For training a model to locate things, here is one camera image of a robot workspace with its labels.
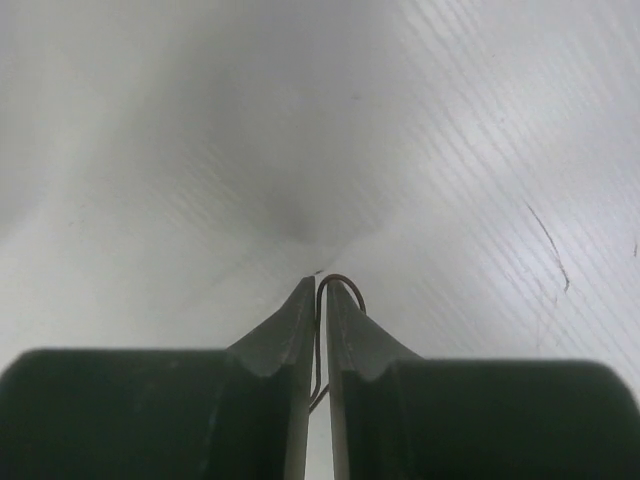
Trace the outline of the brown yellow wire ball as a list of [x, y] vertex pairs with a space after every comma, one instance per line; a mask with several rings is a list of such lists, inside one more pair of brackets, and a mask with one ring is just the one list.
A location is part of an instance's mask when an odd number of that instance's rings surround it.
[[339, 273], [329, 274], [324, 277], [317, 287], [315, 294], [315, 319], [314, 319], [314, 379], [315, 383], [309, 397], [309, 413], [313, 413], [329, 392], [329, 384], [322, 385], [322, 351], [321, 351], [321, 322], [322, 322], [322, 298], [326, 287], [334, 281], [341, 282], [351, 290], [356, 303], [362, 313], [367, 313], [364, 297], [353, 280]]

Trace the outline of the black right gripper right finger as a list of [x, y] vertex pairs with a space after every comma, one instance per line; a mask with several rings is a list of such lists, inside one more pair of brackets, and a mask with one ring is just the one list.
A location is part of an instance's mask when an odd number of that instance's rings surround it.
[[425, 359], [327, 288], [339, 479], [635, 479], [639, 408], [580, 360]]

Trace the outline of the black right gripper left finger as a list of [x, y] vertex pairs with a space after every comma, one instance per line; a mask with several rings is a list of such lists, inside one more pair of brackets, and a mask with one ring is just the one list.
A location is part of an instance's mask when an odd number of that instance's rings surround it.
[[5, 479], [301, 479], [315, 281], [228, 348], [37, 349], [1, 376]]

